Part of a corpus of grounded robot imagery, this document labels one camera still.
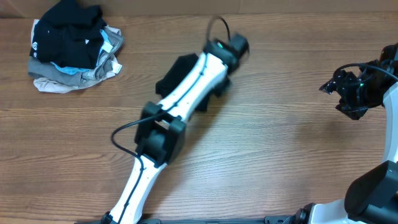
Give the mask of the dark green t-shirt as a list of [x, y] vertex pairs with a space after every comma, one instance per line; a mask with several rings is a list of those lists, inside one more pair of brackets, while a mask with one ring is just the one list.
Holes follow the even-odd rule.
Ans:
[[[183, 81], [183, 79], [189, 74], [189, 72], [194, 68], [198, 61], [199, 57], [196, 54], [189, 54], [180, 56], [171, 69], [167, 72], [165, 77], [158, 81], [155, 85], [155, 93], [160, 95], [162, 98], [166, 98], [171, 94], [171, 92], [178, 87], [179, 84]], [[199, 100], [199, 104], [196, 106], [197, 111], [205, 112], [208, 106], [208, 100], [210, 99], [210, 90], [194, 90], [194, 86], [191, 87], [184, 95], [182, 99], [185, 99], [185, 95], [189, 93], [198, 93], [201, 95], [194, 97], [194, 100]]]

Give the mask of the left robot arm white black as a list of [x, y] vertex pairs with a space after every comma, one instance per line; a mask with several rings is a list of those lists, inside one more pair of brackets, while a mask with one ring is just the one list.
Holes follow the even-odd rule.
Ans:
[[137, 126], [134, 165], [121, 197], [101, 223], [139, 222], [156, 179], [183, 148], [187, 123], [195, 109], [207, 96], [221, 95], [229, 84], [229, 75], [248, 52], [249, 42], [240, 34], [227, 43], [207, 41], [174, 90], [158, 103], [147, 102], [140, 120], [125, 125]]

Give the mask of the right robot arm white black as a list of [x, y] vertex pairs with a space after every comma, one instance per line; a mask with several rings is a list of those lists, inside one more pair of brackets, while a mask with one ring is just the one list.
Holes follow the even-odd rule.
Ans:
[[337, 93], [335, 108], [352, 120], [384, 109], [382, 155], [376, 167], [352, 181], [342, 199], [310, 203], [285, 222], [397, 224], [397, 44], [385, 46], [375, 60], [338, 67], [319, 90]]

